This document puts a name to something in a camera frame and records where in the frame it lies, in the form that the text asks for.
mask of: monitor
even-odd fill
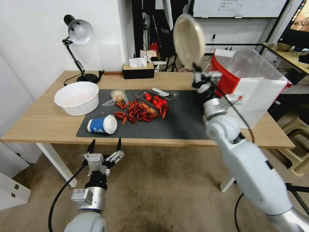
[[[295,46],[296,51],[309,48],[309,0],[303,0],[278,43]]]

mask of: lamp arm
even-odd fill
[[[72,56],[74,63],[76,64],[76,66],[78,67],[79,71],[81,72],[82,76],[85,77],[85,69],[82,66],[82,64],[75,58],[75,56],[73,55],[69,45],[71,43],[73,43],[72,41],[68,40],[69,37],[65,38],[64,40],[62,40],[63,44],[66,46],[67,50],[69,51],[70,55]]]

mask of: whiteboard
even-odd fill
[[[286,0],[195,0],[193,16],[278,17]]]

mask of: lamp shade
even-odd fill
[[[90,23],[81,19],[75,19],[67,14],[64,22],[68,26],[68,33],[71,41],[75,44],[87,43],[93,35],[93,29]]]

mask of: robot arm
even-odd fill
[[[309,231],[309,218],[296,211],[284,181],[253,143],[244,138],[234,118],[226,115],[230,106],[215,94],[218,72],[194,75],[193,85],[204,101],[207,136],[218,144],[229,171],[245,197],[260,208],[279,231]]]
[[[75,189],[71,200],[78,209],[86,211],[77,215],[66,226],[64,232],[104,232],[106,222],[101,217],[105,207],[105,192],[107,191],[107,176],[110,168],[118,163],[124,156],[119,138],[117,150],[104,159],[102,154],[95,154],[93,148],[83,156],[89,166],[90,180],[84,189]]]

